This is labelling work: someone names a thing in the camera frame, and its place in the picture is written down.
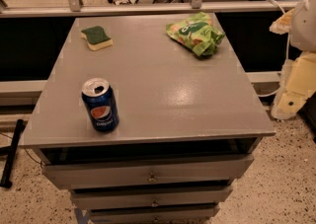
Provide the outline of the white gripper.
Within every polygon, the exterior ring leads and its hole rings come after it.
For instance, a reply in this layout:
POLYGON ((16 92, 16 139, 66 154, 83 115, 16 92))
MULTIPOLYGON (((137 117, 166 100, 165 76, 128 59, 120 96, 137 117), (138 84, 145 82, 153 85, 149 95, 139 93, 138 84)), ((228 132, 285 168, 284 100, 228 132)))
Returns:
MULTIPOLYGON (((278 35, 290 31, 294 10, 276 19, 269 30, 278 35)), ((285 61, 285 87, 273 101, 271 115, 278 120, 293 118, 316 92, 316 53, 303 51, 295 60, 285 61)))

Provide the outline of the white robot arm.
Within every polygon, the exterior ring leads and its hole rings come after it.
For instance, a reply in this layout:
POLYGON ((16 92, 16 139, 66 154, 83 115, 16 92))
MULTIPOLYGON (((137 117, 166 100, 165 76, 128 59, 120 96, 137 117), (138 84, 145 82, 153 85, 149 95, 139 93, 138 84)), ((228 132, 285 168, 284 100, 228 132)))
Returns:
POLYGON ((316 92, 316 0, 300 0, 270 26, 275 34, 289 34, 289 42, 301 54, 282 66, 279 90, 271 114, 290 119, 316 92))

